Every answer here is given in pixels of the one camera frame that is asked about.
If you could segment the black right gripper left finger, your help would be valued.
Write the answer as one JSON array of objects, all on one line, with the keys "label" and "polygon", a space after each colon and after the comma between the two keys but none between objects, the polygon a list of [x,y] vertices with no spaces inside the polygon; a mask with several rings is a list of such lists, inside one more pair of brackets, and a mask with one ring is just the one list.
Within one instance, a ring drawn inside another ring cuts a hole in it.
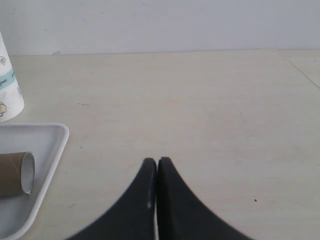
[{"label": "black right gripper left finger", "polygon": [[154,240],[157,164],[146,158],[122,196],[70,240]]}]

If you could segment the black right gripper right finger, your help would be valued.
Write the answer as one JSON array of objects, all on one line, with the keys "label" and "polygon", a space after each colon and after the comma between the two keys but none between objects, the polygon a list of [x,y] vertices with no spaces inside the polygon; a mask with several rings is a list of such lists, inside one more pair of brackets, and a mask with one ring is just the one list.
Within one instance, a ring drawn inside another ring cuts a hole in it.
[{"label": "black right gripper right finger", "polygon": [[160,240],[248,240],[200,201],[169,157],[158,162],[156,215]]}]

